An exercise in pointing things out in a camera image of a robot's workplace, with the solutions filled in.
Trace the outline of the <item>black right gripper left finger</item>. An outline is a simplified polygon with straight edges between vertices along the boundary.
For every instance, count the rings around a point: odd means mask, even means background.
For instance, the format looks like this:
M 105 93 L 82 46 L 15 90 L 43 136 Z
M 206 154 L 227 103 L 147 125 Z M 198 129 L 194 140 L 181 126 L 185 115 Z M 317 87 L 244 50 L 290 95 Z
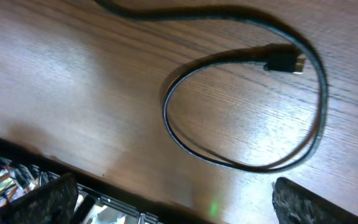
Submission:
M 76 178 L 67 173 L 0 208 L 0 223 L 70 223 L 77 198 Z

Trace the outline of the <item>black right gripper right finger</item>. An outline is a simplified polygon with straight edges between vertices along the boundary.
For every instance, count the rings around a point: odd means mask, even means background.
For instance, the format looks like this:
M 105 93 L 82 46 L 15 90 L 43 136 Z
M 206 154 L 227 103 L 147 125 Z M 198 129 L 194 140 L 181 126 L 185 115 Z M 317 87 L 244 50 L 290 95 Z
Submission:
M 286 177 L 273 184 L 272 205 L 283 224 L 351 224 L 358 216 Z

